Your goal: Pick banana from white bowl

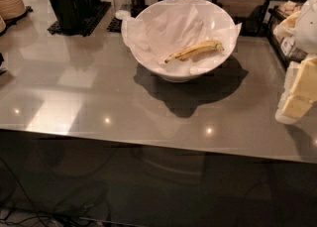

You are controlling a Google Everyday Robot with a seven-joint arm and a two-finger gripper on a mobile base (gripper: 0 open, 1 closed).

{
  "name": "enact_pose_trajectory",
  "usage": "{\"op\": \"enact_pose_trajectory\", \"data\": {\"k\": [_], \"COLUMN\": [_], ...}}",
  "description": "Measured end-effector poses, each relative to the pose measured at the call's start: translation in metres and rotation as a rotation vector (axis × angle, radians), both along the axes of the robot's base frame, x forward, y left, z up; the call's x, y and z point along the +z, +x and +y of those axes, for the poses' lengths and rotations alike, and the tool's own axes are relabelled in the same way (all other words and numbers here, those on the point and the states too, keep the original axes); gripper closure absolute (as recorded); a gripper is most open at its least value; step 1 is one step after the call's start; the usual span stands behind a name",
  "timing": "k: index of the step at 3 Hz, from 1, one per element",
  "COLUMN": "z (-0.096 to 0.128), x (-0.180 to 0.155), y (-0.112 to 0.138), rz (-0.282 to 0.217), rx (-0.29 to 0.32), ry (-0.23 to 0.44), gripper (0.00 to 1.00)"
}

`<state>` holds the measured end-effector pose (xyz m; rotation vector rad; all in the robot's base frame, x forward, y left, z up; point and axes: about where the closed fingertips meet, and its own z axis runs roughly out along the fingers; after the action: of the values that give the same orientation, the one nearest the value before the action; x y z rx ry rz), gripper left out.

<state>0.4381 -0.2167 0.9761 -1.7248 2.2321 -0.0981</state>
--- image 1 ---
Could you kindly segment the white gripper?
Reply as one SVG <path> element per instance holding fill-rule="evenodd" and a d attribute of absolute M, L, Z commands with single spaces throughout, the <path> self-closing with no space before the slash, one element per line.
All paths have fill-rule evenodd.
<path fill-rule="evenodd" d="M 308 53 L 317 53 L 317 0 L 307 0 L 295 24 L 295 44 Z M 291 94 L 307 101 L 317 100 L 317 58 L 304 60 L 296 74 Z"/>

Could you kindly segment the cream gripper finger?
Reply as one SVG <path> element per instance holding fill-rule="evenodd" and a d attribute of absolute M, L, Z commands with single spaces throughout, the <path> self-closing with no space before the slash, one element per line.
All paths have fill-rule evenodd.
<path fill-rule="evenodd" d="M 283 124 L 294 124 L 299 121 L 312 106 L 312 101 L 287 96 L 283 93 L 277 105 L 275 120 Z"/>

